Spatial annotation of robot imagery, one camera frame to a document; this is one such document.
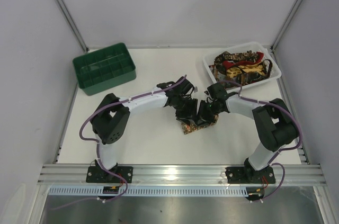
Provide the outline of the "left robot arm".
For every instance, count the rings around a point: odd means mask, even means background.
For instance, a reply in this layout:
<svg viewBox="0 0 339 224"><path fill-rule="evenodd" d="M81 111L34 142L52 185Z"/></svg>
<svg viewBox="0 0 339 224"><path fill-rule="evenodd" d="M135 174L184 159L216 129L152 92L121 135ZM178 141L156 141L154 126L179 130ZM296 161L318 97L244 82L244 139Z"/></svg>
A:
<svg viewBox="0 0 339 224"><path fill-rule="evenodd" d="M131 117L149 110L170 106L176 119L188 124L197 112L197 100L192 98L197 88L184 77L177 82L159 83L148 92L130 97L108 94L90 119L97 146L97 165L111 170L118 164L116 142L123 136Z"/></svg>

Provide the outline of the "floral patterned tie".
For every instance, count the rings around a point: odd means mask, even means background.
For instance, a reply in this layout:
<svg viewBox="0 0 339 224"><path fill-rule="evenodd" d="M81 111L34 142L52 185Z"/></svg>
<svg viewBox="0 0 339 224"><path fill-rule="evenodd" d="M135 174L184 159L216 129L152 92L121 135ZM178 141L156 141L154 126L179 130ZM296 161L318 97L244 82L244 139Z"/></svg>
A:
<svg viewBox="0 0 339 224"><path fill-rule="evenodd" d="M181 123L181 129L185 135L188 135L190 133L214 126L217 123L218 118L219 118L219 115L215 115L213 122L208 125L196 126L194 124L187 125L186 123Z"/></svg>

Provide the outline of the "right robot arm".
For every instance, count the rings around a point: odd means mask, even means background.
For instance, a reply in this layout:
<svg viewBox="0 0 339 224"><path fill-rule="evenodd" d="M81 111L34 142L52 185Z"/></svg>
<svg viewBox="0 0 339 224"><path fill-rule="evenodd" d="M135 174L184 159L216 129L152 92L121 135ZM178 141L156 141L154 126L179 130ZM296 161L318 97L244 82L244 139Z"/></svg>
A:
<svg viewBox="0 0 339 224"><path fill-rule="evenodd" d="M207 88L211 101L201 101L197 113L198 126L214 123L220 113L236 113L253 119L260 140L255 151L244 161L239 175L231 175L226 170L229 183L245 180L257 183L271 172L270 165L279 153L293 150L302 142L301 128L280 98L272 101L259 101L241 95L241 92L228 93L221 83Z"/></svg>

